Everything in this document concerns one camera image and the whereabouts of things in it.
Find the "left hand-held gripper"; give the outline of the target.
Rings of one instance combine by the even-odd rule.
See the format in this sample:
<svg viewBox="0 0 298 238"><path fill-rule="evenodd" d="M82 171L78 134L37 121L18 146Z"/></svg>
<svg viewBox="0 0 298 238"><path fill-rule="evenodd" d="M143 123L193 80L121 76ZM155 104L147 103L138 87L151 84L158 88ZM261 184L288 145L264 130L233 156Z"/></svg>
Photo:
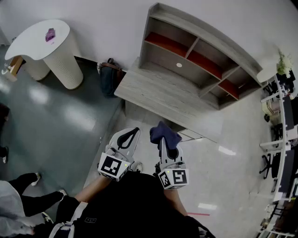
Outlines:
<svg viewBox="0 0 298 238"><path fill-rule="evenodd" d="M97 166L98 173L113 181L120 181L134 163L131 155L135 152L139 136L140 129L138 127L116 132L109 145L106 146L106 151L101 154Z"/></svg>

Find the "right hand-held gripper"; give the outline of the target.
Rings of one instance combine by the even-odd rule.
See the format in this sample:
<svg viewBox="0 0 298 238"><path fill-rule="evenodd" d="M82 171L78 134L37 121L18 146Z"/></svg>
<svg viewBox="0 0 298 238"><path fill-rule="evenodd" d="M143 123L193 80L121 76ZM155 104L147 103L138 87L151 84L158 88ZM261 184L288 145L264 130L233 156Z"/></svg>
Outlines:
<svg viewBox="0 0 298 238"><path fill-rule="evenodd" d="M164 137L160 140L159 155L161 162L155 165L156 174L163 189L178 189L189 184L189 170L183 160L183 151L180 145L175 149L167 151L167 144Z"/></svg>

